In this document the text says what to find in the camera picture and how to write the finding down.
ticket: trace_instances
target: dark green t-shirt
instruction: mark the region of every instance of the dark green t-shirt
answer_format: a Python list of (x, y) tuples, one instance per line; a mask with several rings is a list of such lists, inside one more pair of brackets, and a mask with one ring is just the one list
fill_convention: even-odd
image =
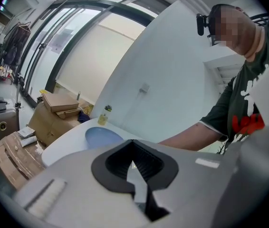
[(231, 142), (243, 140), (255, 130), (264, 127), (249, 91), (268, 67), (269, 24), (265, 27), (265, 43), (255, 55), (255, 60), (244, 62), (238, 75), (228, 83), (217, 104), (201, 119), (202, 123), (222, 133), (222, 140), (228, 139), (226, 148)]

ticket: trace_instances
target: dark blue cloth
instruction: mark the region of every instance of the dark blue cloth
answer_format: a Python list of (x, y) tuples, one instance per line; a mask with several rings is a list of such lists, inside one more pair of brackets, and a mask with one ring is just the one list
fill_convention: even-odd
[(85, 113), (83, 113), (83, 112), (80, 112), (80, 113), (78, 114), (77, 120), (78, 120), (80, 123), (84, 123), (84, 122), (89, 121), (89, 120), (90, 120), (90, 117), (89, 117), (87, 114), (85, 114)]

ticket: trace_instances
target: white strip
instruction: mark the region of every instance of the white strip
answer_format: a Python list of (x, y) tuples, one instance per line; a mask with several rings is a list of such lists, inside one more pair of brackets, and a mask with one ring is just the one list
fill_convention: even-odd
[(211, 168), (218, 168), (220, 165), (219, 162), (208, 161), (208, 160), (200, 159), (200, 158), (196, 159), (195, 163), (199, 165), (211, 167)]
[(208, 125), (208, 124), (206, 124), (206, 123), (204, 123), (204, 122), (202, 122), (202, 121), (199, 121), (199, 122), (202, 123), (204, 126), (208, 127), (209, 129), (212, 129), (212, 130), (215, 131), (216, 133), (220, 133), (221, 135), (227, 137), (227, 135), (225, 135), (225, 134), (219, 132), (218, 130), (214, 129), (212, 126), (210, 126), (210, 125)]

